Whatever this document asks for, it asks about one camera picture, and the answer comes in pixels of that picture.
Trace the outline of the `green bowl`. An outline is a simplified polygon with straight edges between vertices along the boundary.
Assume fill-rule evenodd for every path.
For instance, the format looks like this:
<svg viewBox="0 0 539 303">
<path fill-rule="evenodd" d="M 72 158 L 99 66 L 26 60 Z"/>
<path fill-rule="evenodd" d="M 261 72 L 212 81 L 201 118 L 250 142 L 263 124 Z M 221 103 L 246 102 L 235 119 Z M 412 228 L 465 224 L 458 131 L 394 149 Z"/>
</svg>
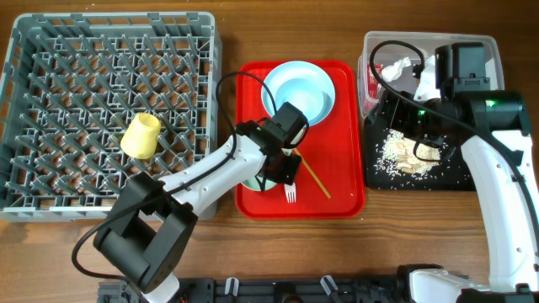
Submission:
<svg viewBox="0 0 539 303">
<path fill-rule="evenodd" d="M 260 191 L 267 191 L 269 189 L 272 189 L 273 187 L 276 186 L 276 183 L 271 180 L 264 179 L 259 176 L 255 176 L 253 178 L 250 178 L 241 182 L 241 185 L 246 189 L 260 192 Z"/>
</svg>

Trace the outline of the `rice and food scraps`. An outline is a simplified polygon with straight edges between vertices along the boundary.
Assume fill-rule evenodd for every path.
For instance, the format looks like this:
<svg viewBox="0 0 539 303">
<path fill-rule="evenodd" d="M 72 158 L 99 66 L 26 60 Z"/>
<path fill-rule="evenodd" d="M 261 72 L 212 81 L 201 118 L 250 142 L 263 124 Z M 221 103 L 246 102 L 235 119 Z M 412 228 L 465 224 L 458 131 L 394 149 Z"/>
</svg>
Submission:
<svg viewBox="0 0 539 303">
<path fill-rule="evenodd" d="M 412 141 L 401 132 L 389 130 L 388 135 L 375 145 L 381 155 L 377 157 L 374 168 L 379 173 L 387 173 L 391 178 L 411 177 L 422 180 L 439 165 L 440 150 Z"/>
</svg>

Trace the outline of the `light blue bowl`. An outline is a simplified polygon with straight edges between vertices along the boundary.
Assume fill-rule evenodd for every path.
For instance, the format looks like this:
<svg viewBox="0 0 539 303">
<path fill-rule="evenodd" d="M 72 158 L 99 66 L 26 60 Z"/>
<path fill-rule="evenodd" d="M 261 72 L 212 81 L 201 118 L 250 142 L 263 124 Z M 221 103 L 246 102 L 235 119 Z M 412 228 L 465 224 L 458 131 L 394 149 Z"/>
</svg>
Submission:
<svg viewBox="0 0 539 303">
<path fill-rule="evenodd" d="M 277 89 L 276 108 L 279 109 L 284 103 L 294 105 L 306 116 L 310 125 L 315 125 L 323 112 L 323 91 L 312 81 L 293 78 L 281 84 Z"/>
</svg>

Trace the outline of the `white napkin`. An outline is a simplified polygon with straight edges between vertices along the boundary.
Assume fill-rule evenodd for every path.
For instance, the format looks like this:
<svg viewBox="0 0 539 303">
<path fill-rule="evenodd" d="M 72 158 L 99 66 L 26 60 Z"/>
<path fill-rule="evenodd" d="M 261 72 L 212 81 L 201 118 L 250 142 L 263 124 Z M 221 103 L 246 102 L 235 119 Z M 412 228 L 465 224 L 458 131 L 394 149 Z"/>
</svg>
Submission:
<svg viewBox="0 0 539 303">
<path fill-rule="evenodd" d="M 404 57 L 389 66 L 383 67 L 381 77 L 385 82 L 392 82 L 401 77 L 404 68 L 411 65 L 411 60 L 408 57 Z"/>
</svg>

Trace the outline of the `red snack wrapper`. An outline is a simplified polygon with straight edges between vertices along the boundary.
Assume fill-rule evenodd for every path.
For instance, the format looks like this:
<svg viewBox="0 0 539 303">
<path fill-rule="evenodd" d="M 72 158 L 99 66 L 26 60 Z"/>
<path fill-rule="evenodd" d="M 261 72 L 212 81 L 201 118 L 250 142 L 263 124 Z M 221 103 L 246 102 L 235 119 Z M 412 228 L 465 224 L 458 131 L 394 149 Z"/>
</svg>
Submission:
<svg viewBox="0 0 539 303">
<path fill-rule="evenodd" d="M 374 73 L 371 70 L 371 65 L 367 64 L 367 100 L 371 104 L 377 102 L 377 94 L 381 90 L 381 85 L 374 77 Z"/>
</svg>

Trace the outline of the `yellow cup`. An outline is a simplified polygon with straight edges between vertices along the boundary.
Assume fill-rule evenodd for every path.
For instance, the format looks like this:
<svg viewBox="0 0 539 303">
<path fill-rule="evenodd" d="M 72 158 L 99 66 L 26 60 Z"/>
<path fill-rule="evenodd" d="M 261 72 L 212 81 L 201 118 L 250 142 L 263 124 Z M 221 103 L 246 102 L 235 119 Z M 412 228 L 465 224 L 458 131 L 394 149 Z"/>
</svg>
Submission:
<svg viewBox="0 0 539 303">
<path fill-rule="evenodd" d="M 129 157 L 151 158 L 157 148 L 161 121 L 152 114 L 136 114 L 120 141 L 120 148 Z"/>
</svg>

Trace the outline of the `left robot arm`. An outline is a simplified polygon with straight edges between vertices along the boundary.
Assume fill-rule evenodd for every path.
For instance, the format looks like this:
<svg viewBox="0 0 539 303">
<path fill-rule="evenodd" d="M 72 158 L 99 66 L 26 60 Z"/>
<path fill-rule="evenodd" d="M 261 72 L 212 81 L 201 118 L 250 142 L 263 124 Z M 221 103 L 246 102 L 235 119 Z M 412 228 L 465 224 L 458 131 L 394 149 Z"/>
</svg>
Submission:
<svg viewBox="0 0 539 303">
<path fill-rule="evenodd" d="M 137 174 L 96 226 L 93 246 L 148 302 L 169 302 L 179 290 L 173 269 L 200 218 L 229 189 L 256 176 L 292 183 L 301 158 L 284 150 L 308 128 L 296 120 L 249 120 L 227 143 L 195 165 L 159 180 Z"/>
</svg>

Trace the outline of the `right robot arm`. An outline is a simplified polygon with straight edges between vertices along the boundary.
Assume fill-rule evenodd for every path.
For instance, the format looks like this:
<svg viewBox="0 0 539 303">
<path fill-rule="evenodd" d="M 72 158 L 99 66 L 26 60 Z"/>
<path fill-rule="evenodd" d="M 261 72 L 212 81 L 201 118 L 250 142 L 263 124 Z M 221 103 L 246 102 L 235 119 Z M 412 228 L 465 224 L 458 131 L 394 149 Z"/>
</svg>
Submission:
<svg viewBox="0 0 539 303">
<path fill-rule="evenodd" d="M 506 91 L 463 91 L 423 104 L 386 91 L 375 120 L 428 145 L 456 137 L 478 193 L 488 238 L 488 284 L 443 268 L 400 269 L 409 302 L 536 302 L 538 188 L 531 164 L 531 122 L 523 98 Z"/>
</svg>

